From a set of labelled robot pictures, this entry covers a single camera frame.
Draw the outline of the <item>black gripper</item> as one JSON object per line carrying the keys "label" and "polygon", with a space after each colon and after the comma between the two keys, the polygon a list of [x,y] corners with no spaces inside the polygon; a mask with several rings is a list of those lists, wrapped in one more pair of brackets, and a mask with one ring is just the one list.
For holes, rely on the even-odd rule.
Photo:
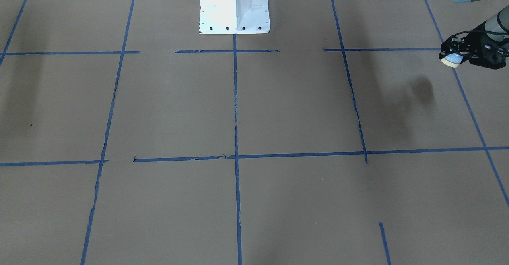
{"label": "black gripper", "polygon": [[504,68],[508,58],[508,33],[487,30],[456,33],[441,44],[439,59],[451,53],[462,55],[462,63],[493,70]]}

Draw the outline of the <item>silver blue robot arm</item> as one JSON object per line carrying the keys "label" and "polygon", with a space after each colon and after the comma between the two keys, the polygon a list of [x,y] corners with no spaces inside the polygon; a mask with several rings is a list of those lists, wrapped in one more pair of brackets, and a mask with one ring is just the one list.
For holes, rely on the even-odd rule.
{"label": "silver blue robot arm", "polygon": [[[477,3],[493,0],[453,0],[455,3]],[[449,36],[442,44],[438,59],[456,68],[464,62],[498,70],[508,59],[508,6],[493,14],[476,28]]]}

